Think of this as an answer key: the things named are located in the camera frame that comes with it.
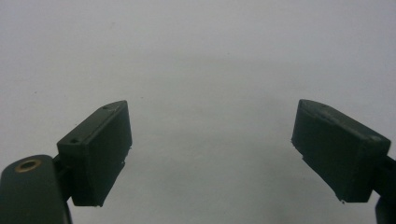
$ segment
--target white background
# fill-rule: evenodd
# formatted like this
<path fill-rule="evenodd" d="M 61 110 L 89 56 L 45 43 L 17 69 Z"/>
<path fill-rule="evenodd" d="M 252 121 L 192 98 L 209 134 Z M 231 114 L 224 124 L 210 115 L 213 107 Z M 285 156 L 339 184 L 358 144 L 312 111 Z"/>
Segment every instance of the white background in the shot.
<path fill-rule="evenodd" d="M 393 0 L 0 2 L 1 170 L 129 103 L 126 166 L 76 224 L 375 223 L 290 138 L 305 98 L 396 140 L 395 96 Z"/>

